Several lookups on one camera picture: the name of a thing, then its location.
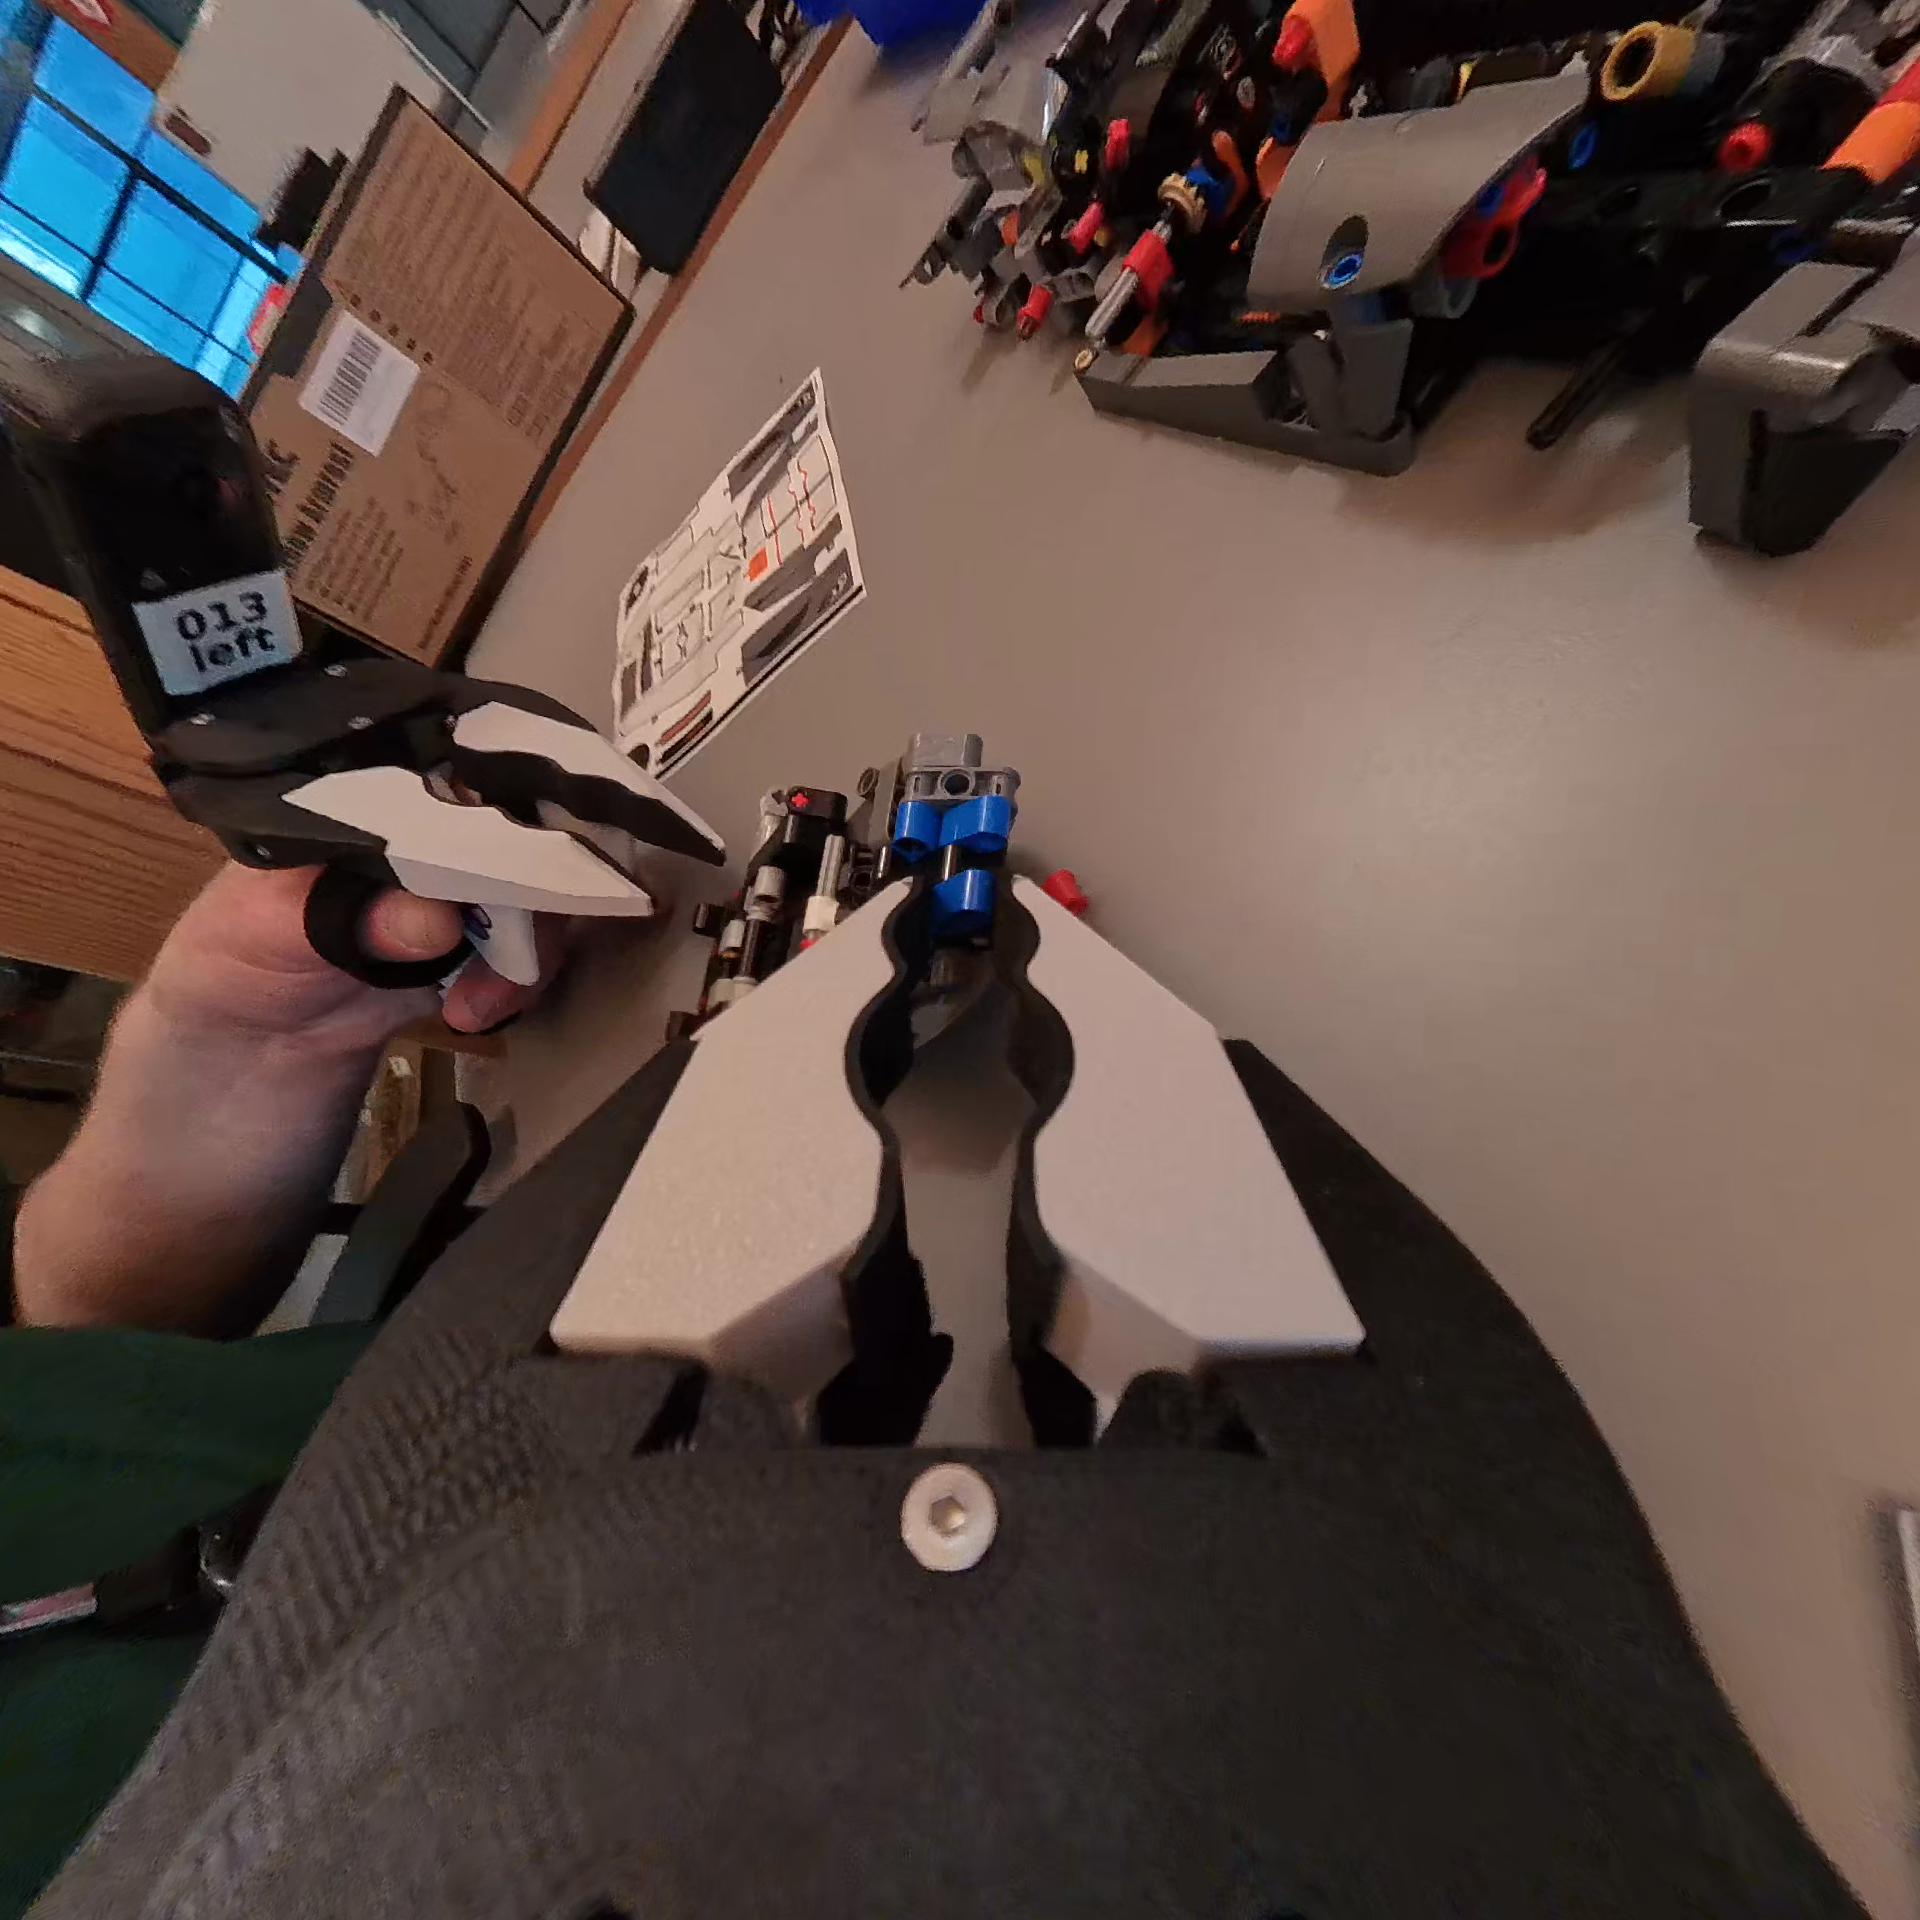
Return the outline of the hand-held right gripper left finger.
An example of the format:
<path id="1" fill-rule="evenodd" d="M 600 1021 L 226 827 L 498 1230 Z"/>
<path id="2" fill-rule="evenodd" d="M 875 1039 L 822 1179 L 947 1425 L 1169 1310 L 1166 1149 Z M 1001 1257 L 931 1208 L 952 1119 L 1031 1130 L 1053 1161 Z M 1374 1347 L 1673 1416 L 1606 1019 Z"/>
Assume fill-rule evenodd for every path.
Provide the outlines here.
<path id="1" fill-rule="evenodd" d="M 547 1323 L 767 1390 L 824 1442 L 923 1425 L 923 1270 L 886 1117 L 913 1061 L 923 889 L 881 883 L 679 1053 Z"/>

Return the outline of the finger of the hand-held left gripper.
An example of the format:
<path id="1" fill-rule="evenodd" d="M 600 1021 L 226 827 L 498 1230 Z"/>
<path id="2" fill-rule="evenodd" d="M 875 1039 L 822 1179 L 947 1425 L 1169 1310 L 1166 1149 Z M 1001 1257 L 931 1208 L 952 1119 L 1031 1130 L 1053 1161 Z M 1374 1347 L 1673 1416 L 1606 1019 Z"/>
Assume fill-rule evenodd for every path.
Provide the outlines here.
<path id="1" fill-rule="evenodd" d="M 449 722 L 449 771 L 479 802 L 585 840 L 621 866 L 642 851 L 725 866 L 709 822 L 591 726 L 489 702 Z"/>
<path id="2" fill-rule="evenodd" d="M 499 806 L 437 799 L 419 774 L 373 765 L 285 774 L 287 806 L 363 837 L 327 866 L 459 906 L 519 906 L 571 918 L 648 918 L 643 886 L 578 833 L 512 821 Z"/>

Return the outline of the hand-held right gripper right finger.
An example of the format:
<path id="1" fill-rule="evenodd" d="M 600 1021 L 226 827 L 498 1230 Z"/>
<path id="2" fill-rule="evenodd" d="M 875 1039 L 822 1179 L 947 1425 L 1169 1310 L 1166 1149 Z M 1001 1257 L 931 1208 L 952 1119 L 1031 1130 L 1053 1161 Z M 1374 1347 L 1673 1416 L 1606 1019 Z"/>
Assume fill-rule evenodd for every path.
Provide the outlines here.
<path id="1" fill-rule="evenodd" d="M 1360 1350 L 1360 1317 L 1230 1045 L 1023 875 L 1003 890 L 1029 1114 L 1006 1325 L 1034 1438 L 1094 1438 L 1142 1376 Z"/>

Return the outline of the small lego gearbox assembly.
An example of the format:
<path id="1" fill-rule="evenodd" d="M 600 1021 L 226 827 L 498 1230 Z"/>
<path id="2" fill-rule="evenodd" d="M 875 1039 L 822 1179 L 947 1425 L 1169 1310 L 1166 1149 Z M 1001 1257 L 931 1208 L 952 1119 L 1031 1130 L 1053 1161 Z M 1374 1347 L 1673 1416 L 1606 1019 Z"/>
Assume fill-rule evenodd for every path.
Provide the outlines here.
<path id="1" fill-rule="evenodd" d="M 863 770 L 855 793 L 769 789 L 739 883 L 689 915 L 709 943 L 702 991 L 666 1014 L 662 1038 L 689 1038 L 885 883 L 913 879 L 928 886 L 929 960 L 907 998 L 909 1027 L 915 1047 L 934 1041 L 987 989 L 1016 789 L 1018 771 L 989 765 L 979 735 L 926 731 L 903 757 Z"/>

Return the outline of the person's left forearm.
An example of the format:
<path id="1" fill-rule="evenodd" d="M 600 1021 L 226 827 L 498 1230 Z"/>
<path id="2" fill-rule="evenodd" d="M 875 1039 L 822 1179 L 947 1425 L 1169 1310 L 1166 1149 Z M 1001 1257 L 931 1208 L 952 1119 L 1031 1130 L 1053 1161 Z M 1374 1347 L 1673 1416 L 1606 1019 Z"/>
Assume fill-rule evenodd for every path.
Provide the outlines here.
<path id="1" fill-rule="evenodd" d="M 23 1328 L 245 1337 L 319 1230 L 408 998 L 245 1007 L 142 982 L 77 1130 L 16 1208 Z"/>

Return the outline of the lego sticker sheet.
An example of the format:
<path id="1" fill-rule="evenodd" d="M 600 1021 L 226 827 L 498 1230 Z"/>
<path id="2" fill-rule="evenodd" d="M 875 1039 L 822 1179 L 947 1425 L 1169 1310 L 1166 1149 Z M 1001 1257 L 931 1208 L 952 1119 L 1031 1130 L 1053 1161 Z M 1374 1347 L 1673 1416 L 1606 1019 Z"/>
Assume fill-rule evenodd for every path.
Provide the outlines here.
<path id="1" fill-rule="evenodd" d="M 810 370 L 614 606 L 614 743 L 662 779 L 850 613 L 865 585 Z"/>

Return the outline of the large lego car chassis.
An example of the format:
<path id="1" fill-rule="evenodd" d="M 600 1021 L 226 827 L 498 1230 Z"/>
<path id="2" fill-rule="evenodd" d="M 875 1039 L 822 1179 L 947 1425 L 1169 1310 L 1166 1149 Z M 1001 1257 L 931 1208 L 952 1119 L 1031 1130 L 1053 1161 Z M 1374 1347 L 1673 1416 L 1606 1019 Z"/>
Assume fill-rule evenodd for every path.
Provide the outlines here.
<path id="1" fill-rule="evenodd" d="M 1915 3 L 979 3 L 903 286 L 1077 334 L 1103 416 L 1395 475 L 1489 361 L 1567 441 L 1687 382 L 1687 511 L 1813 547 L 1915 446 Z"/>

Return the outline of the person's left hand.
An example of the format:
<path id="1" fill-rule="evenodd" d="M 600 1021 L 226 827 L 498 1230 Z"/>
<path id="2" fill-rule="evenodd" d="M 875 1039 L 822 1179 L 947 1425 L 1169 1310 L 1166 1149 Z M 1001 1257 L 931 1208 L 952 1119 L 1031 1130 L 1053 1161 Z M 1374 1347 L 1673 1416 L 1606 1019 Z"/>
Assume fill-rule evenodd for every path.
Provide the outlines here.
<path id="1" fill-rule="evenodd" d="M 321 960 L 305 939 L 304 906 L 319 877 L 321 869 L 219 870 L 123 1001 L 110 1055 L 187 1074 L 267 1061 L 334 1065 L 373 1057 L 391 1039 L 489 1049 L 489 1033 L 538 1001 L 573 945 L 571 920 L 536 915 L 531 984 L 510 982 L 473 957 L 443 987 L 459 911 L 386 886 L 358 918 L 363 952 L 433 968 L 423 987 L 378 989 Z"/>

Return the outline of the black office chair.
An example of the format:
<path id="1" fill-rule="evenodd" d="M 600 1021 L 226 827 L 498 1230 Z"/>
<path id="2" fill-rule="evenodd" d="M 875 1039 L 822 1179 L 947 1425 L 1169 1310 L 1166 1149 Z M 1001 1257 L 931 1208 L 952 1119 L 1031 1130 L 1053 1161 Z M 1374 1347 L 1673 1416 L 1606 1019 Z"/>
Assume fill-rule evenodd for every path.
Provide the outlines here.
<path id="1" fill-rule="evenodd" d="M 489 1159 L 489 1123 L 474 1106 L 454 1101 L 427 1122 L 354 1208 L 305 1323 L 367 1328 L 391 1319 L 473 1223 L 471 1194 Z"/>

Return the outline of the brown cardboard box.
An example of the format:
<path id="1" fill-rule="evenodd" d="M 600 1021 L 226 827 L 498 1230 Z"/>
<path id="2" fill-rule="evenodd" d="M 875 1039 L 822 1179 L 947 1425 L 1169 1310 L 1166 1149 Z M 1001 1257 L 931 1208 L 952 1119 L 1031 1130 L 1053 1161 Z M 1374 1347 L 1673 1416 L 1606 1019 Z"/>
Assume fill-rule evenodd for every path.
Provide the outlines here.
<path id="1" fill-rule="evenodd" d="M 631 327 L 560 227 L 392 86 L 242 394 L 299 608 L 454 658 Z"/>

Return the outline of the whiteboard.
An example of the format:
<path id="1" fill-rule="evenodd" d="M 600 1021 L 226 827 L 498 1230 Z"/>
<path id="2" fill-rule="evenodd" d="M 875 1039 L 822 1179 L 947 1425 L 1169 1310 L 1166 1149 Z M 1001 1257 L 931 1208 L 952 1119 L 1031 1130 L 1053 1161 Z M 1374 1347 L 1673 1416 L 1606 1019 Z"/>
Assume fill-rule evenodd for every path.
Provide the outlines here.
<path id="1" fill-rule="evenodd" d="M 354 154 L 394 88 L 487 128 L 541 34 L 538 14 L 506 1 L 210 1 L 151 126 L 264 200 L 304 154 Z"/>

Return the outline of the black case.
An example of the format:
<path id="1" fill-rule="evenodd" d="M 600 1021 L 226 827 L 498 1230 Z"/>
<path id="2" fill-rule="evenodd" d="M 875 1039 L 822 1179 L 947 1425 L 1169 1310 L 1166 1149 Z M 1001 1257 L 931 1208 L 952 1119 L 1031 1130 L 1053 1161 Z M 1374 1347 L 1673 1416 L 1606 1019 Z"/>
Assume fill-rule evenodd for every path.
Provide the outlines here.
<path id="1" fill-rule="evenodd" d="M 782 95 L 778 65 L 735 3 L 686 3 L 583 181 L 586 208 L 646 271 L 683 271 Z"/>

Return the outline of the person's green shirt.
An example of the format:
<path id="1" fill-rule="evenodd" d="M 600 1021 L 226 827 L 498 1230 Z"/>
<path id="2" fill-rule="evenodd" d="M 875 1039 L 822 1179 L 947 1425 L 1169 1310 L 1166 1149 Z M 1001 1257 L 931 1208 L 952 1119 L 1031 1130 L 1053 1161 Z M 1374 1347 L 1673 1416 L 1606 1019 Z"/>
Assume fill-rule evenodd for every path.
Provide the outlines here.
<path id="1" fill-rule="evenodd" d="M 147 1558 L 293 1467 L 373 1328 L 234 1341 L 114 1328 L 2 1334 L 2 1600 Z M 3 1642 L 2 1915 L 25 1913 L 112 1800 L 198 1662 L 202 1624 L 71 1622 Z"/>

